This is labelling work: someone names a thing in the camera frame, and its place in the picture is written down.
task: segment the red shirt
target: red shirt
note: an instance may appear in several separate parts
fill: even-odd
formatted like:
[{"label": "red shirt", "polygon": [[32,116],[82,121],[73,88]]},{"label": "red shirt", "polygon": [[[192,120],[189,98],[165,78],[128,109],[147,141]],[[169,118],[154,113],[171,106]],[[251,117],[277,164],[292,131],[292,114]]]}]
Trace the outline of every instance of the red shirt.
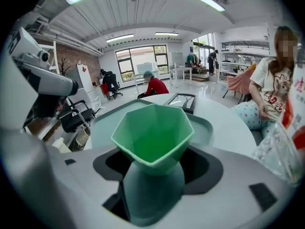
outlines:
[{"label": "red shirt", "polygon": [[157,78],[152,78],[147,87],[146,96],[151,95],[151,91],[155,91],[157,94],[169,94],[165,84]]}]

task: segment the floor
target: floor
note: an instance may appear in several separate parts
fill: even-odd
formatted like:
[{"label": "floor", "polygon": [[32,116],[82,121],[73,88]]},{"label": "floor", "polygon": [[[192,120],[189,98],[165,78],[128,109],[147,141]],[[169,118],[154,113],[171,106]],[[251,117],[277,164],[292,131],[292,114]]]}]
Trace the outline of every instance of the floor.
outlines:
[{"label": "floor", "polygon": [[[195,94],[199,98],[206,97],[212,100],[215,100],[223,105],[225,105],[228,108],[231,108],[235,105],[237,105],[239,99],[240,99],[240,93],[236,93],[236,96],[234,96],[233,91],[229,91],[225,98],[222,98],[222,96],[225,94],[227,87],[226,85],[219,84],[217,86],[217,75],[210,76],[210,79],[208,82],[196,82],[192,81],[192,85],[189,85],[189,80],[185,80],[185,83],[183,83],[183,80],[177,80],[177,85],[170,86],[169,80],[163,81],[167,87],[167,89],[170,91],[170,93],[187,93],[187,94]],[[139,92],[143,93],[147,90],[147,84],[145,85],[139,85]],[[122,104],[125,104],[133,99],[136,99],[138,96],[136,87],[129,87],[125,89],[119,90],[123,94],[123,96],[118,96],[116,99],[107,100],[106,98],[102,100],[103,102],[103,109],[101,109],[96,116],[102,115],[116,107],[121,106]],[[53,142],[58,139],[59,137],[63,137],[65,140],[65,143],[68,142],[68,140],[71,139],[70,133],[65,133],[62,127],[60,126],[55,133],[52,135],[52,137],[47,141],[48,145],[52,145]]]}]

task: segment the white desk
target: white desk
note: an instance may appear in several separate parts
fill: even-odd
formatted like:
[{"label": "white desk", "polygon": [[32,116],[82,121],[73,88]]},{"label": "white desk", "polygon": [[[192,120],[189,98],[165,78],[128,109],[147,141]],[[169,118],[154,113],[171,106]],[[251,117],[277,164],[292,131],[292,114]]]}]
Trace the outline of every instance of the white desk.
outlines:
[{"label": "white desk", "polygon": [[[155,104],[164,104],[174,94],[160,94],[143,98]],[[209,145],[251,156],[256,143],[247,125],[232,110],[208,98],[199,98],[194,115],[208,120],[213,126],[213,135]],[[91,138],[84,149],[91,149]]]},{"label": "white desk", "polygon": [[[158,79],[160,78],[159,70],[153,70],[152,72],[155,73],[154,75],[155,75]],[[133,75],[133,80],[134,80],[135,87],[136,87],[136,89],[137,89],[138,95],[140,95],[139,88],[138,88],[138,82],[137,82],[137,79],[136,79],[137,76],[143,76],[143,73],[139,73],[139,74],[134,74],[134,75]]]},{"label": "white desk", "polygon": [[192,68],[174,68],[174,69],[169,69],[169,74],[170,74],[170,85],[172,86],[172,72],[176,73],[176,78],[175,78],[175,85],[177,86],[177,71],[183,71],[183,83],[184,83],[184,72],[185,71],[190,71],[190,85],[192,85]]}]

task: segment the person in red shirt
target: person in red shirt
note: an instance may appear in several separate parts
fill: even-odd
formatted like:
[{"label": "person in red shirt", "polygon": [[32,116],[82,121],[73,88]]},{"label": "person in red shirt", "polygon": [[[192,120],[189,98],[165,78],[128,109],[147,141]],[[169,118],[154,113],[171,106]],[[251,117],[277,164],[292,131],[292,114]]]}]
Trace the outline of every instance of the person in red shirt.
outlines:
[{"label": "person in red shirt", "polygon": [[156,95],[156,94],[168,94],[169,93],[165,84],[162,81],[160,81],[159,79],[155,78],[153,76],[152,72],[145,71],[143,75],[144,75],[144,79],[146,81],[148,81],[149,83],[148,83],[147,91],[143,94],[140,94],[138,96],[138,98],[147,97],[147,96]]}]

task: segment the ceiling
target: ceiling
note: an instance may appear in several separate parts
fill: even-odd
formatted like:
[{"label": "ceiling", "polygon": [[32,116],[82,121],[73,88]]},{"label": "ceiling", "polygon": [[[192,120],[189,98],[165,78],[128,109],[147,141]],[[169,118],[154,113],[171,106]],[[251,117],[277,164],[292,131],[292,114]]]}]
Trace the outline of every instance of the ceiling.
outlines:
[{"label": "ceiling", "polygon": [[[208,32],[267,22],[280,13],[278,0],[217,1],[224,12],[199,0],[83,0],[73,6],[65,0],[46,0],[39,13],[49,19],[49,27],[96,49],[132,40],[168,38],[155,36],[158,31],[179,33],[170,38],[187,42]],[[134,38],[106,42],[132,33]]]}]

